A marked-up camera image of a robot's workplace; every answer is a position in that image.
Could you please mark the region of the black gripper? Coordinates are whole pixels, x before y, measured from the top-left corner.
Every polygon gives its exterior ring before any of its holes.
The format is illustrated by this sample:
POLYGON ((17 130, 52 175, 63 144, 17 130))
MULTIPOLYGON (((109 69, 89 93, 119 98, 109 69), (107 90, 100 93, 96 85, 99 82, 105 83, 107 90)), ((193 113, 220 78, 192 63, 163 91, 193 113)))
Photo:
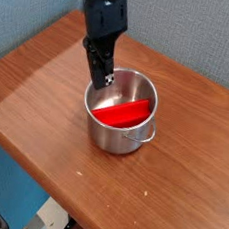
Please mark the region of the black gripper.
POLYGON ((128 27, 127 1, 84 0, 87 36, 82 44, 95 89, 100 90, 113 83, 115 44, 128 27))

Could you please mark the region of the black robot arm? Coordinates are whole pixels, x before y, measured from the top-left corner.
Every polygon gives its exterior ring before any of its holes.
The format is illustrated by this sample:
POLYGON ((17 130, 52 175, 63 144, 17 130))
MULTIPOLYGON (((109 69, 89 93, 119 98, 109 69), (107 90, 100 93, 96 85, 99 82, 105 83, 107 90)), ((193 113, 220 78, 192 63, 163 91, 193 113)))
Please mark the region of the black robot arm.
POLYGON ((113 83, 115 44, 128 27, 127 1, 83 0, 87 33, 82 43, 95 89, 113 83))

